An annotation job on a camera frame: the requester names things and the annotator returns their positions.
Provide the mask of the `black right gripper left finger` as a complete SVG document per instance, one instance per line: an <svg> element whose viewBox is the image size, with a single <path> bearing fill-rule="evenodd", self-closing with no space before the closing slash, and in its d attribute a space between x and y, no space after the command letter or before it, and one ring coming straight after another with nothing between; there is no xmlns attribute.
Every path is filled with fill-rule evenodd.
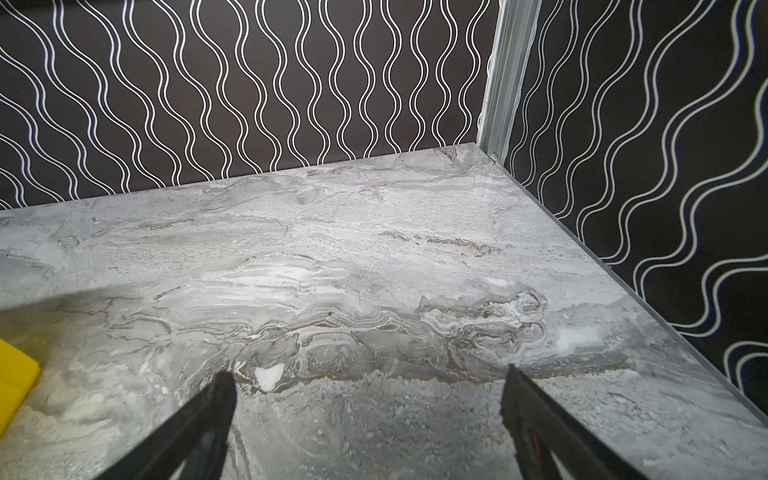
<svg viewBox="0 0 768 480"><path fill-rule="evenodd" d="M217 372L198 394L98 477L219 479L236 404L233 374Z"/></svg>

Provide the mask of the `aluminium frame corner post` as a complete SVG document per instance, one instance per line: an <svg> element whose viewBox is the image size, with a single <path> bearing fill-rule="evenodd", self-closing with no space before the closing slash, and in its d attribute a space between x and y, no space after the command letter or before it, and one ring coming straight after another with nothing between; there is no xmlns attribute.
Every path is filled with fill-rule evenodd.
<svg viewBox="0 0 768 480"><path fill-rule="evenodd" d="M509 152L542 3L508 0L498 5L476 143L489 158L502 165Z"/></svg>

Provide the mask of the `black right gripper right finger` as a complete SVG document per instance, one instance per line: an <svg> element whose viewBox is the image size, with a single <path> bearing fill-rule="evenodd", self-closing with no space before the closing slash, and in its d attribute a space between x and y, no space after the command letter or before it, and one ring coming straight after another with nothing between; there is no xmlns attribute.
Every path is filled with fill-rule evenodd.
<svg viewBox="0 0 768 480"><path fill-rule="evenodd" d="M524 479L643 479L517 366L508 366L502 392L503 424Z"/></svg>

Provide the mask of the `yellow plastic bin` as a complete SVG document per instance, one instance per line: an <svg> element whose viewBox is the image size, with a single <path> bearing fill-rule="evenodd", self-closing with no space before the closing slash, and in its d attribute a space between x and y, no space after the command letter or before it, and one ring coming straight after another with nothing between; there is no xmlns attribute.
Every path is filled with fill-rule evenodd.
<svg viewBox="0 0 768 480"><path fill-rule="evenodd" d="M0 432L4 433L33 388L41 368L37 361L4 340L0 354Z"/></svg>

